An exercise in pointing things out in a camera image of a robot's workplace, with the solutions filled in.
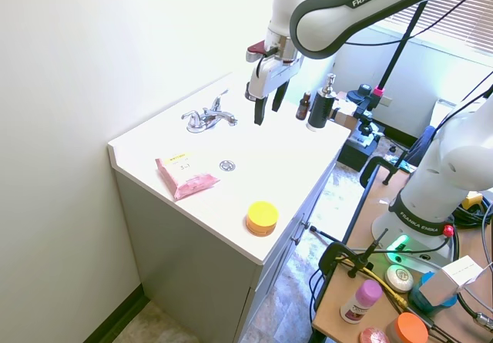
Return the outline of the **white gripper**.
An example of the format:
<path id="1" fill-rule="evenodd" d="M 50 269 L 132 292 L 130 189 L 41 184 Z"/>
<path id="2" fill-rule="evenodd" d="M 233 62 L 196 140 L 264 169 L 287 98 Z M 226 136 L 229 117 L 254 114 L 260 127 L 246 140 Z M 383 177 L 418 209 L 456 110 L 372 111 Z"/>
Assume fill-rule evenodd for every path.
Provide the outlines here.
<path id="1" fill-rule="evenodd" d="M 304 56 L 298 56 L 292 62 L 285 63 L 273 55 L 262 56 L 254 67 L 246 88 L 248 100 L 255 101 L 254 123 L 263 123 L 267 97 L 277 90 L 273 99 L 272 110 L 278 112 L 286 95 L 289 81 L 300 71 Z"/>

